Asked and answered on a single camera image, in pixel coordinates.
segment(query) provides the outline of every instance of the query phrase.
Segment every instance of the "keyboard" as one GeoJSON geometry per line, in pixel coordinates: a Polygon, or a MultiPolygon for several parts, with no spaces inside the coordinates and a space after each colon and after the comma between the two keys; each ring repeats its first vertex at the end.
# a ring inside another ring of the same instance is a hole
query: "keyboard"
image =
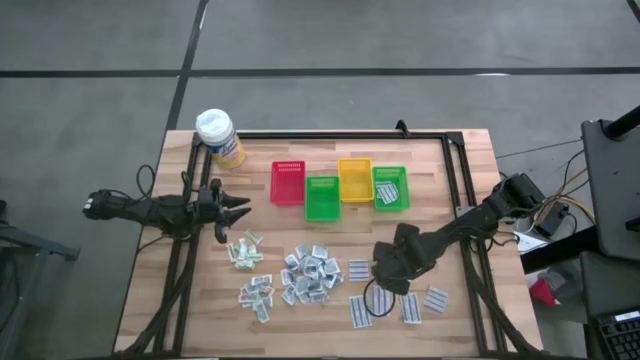
{"type": "Polygon", "coordinates": [[[598,340],[608,359],[640,359],[640,309],[596,318],[598,340]]]}

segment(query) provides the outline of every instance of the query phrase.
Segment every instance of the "small plastic bin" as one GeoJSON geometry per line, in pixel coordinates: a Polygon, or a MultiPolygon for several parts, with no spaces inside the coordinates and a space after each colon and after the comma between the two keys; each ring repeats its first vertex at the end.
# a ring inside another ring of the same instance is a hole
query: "small plastic bin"
{"type": "Polygon", "coordinates": [[[304,204],[304,161],[271,164],[271,202],[280,206],[304,204]]]}
{"type": "Polygon", "coordinates": [[[304,216],[307,221],[340,219],[340,181],[337,176],[309,176],[304,216]]]}
{"type": "Polygon", "coordinates": [[[407,169],[404,166],[375,166],[373,168],[373,186],[376,188],[376,198],[373,201],[376,210],[401,211],[411,206],[407,169]],[[385,204],[382,198],[378,197],[379,190],[376,186],[376,184],[387,182],[395,185],[398,190],[398,199],[389,204],[385,204]]]}
{"type": "Polygon", "coordinates": [[[340,200],[343,202],[373,200],[371,159],[340,159],[338,175],[340,176],[340,200]]]}

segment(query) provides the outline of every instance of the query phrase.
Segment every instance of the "wooden table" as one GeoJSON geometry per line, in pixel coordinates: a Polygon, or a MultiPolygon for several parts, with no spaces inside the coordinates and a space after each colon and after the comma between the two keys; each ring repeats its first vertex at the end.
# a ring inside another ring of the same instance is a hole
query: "wooden table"
{"type": "MultiPolygon", "coordinates": [[[[487,130],[464,130],[467,155],[478,201],[486,197],[500,177],[487,130]]],[[[156,195],[180,194],[180,172],[186,162],[193,132],[171,131],[162,151],[156,195]]],[[[189,316],[183,347],[184,356],[237,357],[398,357],[477,355],[469,298],[457,245],[451,246],[436,267],[411,284],[411,292],[422,300],[429,286],[449,293],[444,314],[422,308],[422,325],[402,321],[400,306],[371,328],[354,330],[348,297],[361,295],[365,283],[345,282],[331,289],[330,301],[319,304],[287,305],[279,272],[283,259],[298,244],[325,245],[338,259],[343,273],[349,259],[370,259],[375,241],[392,241],[398,222],[435,230],[453,219],[442,146],[432,140],[245,140],[245,162],[233,170],[213,169],[231,195],[251,198],[252,211],[228,230],[229,241],[237,242],[246,229],[265,240],[260,245],[265,261],[253,273],[236,270],[226,247],[216,242],[213,227],[201,235],[193,280],[189,316]],[[337,160],[370,157],[375,165],[406,166],[411,208],[401,213],[374,211],[371,203],[343,204],[342,219],[336,223],[304,220],[302,206],[277,207],[270,203],[271,162],[304,160],[307,175],[337,175],[337,160]],[[271,321],[260,324],[250,309],[237,303],[238,289],[257,274],[273,274],[276,287],[271,321]]],[[[456,163],[459,189],[464,189],[456,163]]],[[[145,229],[141,244],[159,236],[145,229]]],[[[133,278],[118,332],[115,350],[126,348],[158,309],[170,240],[146,248],[137,256],[133,278]]],[[[507,316],[534,346],[540,336],[524,280],[516,246],[493,247],[489,253],[498,301],[507,316]]],[[[494,348],[491,323],[484,312],[490,348],[494,348]]],[[[167,339],[172,339],[170,322],[167,339]]]]}

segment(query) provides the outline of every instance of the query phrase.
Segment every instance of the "white container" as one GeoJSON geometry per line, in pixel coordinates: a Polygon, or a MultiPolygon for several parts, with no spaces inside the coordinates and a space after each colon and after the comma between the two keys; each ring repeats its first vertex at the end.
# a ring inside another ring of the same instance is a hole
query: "white container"
{"type": "Polygon", "coordinates": [[[230,169],[244,161],[244,149],[226,112],[220,109],[203,112],[196,119],[196,130],[220,167],[230,169]]]}

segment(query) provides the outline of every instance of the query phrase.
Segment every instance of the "gray floor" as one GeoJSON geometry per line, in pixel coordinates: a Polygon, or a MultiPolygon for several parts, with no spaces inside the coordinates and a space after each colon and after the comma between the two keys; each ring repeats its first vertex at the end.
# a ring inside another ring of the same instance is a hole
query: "gray floor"
{"type": "MultiPolygon", "coordinates": [[[[0,70],[178,70],[197,3],[0,0],[0,70]]],[[[639,35],[625,1],[211,0],[194,68],[640,66],[639,35]]],[[[0,78],[8,220],[82,247],[75,264],[50,264],[25,353],[109,353],[140,227],[89,221],[80,209],[100,187],[136,192],[137,167],[157,162],[176,83],[0,78]]],[[[640,75],[191,79],[177,127],[193,129],[199,112],[220,107],[241,129],[390,128],[398,119],[489,128],[500,169],[525,171],[552,193],[580,143],[509,154],[578,139],[580,122],[638,105],[639,87],[640,75]]],[[[576,197],[590,204],[588,189],[576,197]]],[[[545,348],[581,355],[567,335],[576,323],[537,308],[545,348]]]]}

